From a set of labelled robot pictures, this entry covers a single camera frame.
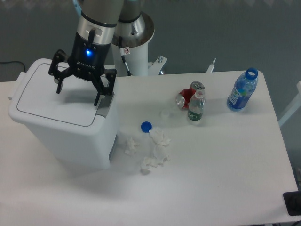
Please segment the blue bottle cap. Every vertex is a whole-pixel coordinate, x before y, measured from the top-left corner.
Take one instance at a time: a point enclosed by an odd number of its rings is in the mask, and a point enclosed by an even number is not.
[[[249,80],[254,80],[258,76],[258,71],[256,68],[250,67],[248,70],[246,70],[246,78]]]
[[[148,133],[152,129],[152,125],[149,121],[145,121],[141,124],[141,130],[144,133]]]

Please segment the warning sticker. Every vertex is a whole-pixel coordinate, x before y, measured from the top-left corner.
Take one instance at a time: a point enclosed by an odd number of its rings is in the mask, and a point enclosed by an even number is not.
[[[120,49],[120,54],[123,56],[123,55],[128,55],[130,54],[130,47],[124,47],[124,48],[121,48]]]

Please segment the blue water bottle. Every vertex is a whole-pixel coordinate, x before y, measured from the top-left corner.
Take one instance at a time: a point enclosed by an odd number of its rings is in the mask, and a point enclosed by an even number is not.
[[[234,84],[234,88],[228,97],[228,108],[234,112],[242,110],[256,89],[258,71],[249,68],[242,73]]]

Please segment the white table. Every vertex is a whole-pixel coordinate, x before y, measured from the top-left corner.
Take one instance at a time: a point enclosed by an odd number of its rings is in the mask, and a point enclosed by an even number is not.
[[[246,109],[226,107],[241,72],[118,78],[119,144],[109,170],[74,166],[50,151],[8,114],[13,82],[0,83],[0,225],[235,226],[297,221],[282,197],[296,191],[291,165],[262,73]],[[200,126],[173,107],[192,81],[206,90]],[[160,112],[169,109],[170,119]],[[152,149],[141,122],[172,139],[171,160],[140,173]],[[140,143],[134,157],[124,141]]]

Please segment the red can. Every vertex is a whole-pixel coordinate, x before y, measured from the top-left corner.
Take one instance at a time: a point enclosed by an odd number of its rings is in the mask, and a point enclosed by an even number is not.
[[[179,108],[189,108],[189,101],[198,88],[205,89],[204,85],[199,81],[193,81],[190,88],[183,89],[175,98],[175,102]]]

